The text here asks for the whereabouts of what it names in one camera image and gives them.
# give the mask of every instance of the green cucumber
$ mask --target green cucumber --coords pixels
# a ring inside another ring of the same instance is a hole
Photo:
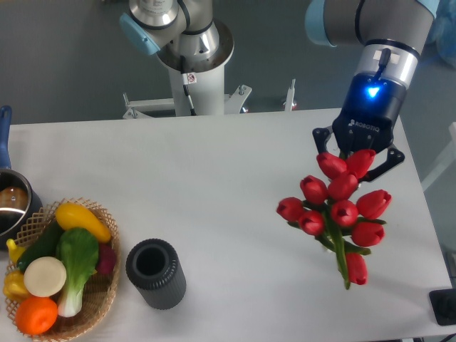
[[[44,230],[40,237],[19,257],[16,265],[24,273],[29,264],[41,257],[54,257],[56,247],[63,229],[57,221],[52,221]]]

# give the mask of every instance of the bok choy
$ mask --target bok choy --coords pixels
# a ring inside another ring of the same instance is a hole
[[[82,309],[84,285],[98,262],[98,241],[86,229],[74,228],[63,233],[56,254],[66,268],[58,315],[73,317]]]

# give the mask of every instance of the saucepan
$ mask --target saucepan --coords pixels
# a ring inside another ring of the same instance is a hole
[[[21,226],[41,208],[41,200],[29,181],[11,169],[8,152],[12,109],[0,108],[0,250],[6,250],[6,240],[15,239]]]

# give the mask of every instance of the orange fruit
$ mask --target orange fruit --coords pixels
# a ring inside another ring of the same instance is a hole
[[[19,305],[16,326],[22,333],[40,335],[52,327],[57,315],[57,304],[52,299],[32,296]]]

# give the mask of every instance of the tulip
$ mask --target tulip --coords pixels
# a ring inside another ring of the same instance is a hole
[[[351,233],[351,239],[361,247],[379,244],[385,237],[385,230],[379,223],[359,222]]]
[[[348,200],[358,188],[358,178],[354,172],[344,172],[328,186],[329,196],[336,201]]]
[[[368,269],[361,255],[357,253],[345,254],[348,267],[348,280],[357,285],[368,283]]]
[[[347,170],[356,173],[358,179],[363,178],[368,173],[374,158],[374,150],[359,150],[346,160]]]
[[[331,180],[347,170],[345,161],[329,152],[323,152],[317,155],[316,161],[321,171]]]
[[[313,176],[307,176],[301,181],[304,197],[313,204],[323,204],[328,199],[328,189],[325,183]]]
[[[342,227],[353,226],[358,220],[358,209],[354,203],[345,199],[333,205],[331,218]]]
[[[376,190],[360,197],[356,207],[366,219],[377,219],[391,203],[392,197],[385,190]]]
[[[325,231],[325,221],[323,215],[316,210],[305,212],[298,220],[299,226],[309,235],[322,235]]]
[[[288,197],[279,202],[277,214],[285,220],[296,222],[306,210],[302,207],[302,201],[299,198]]]

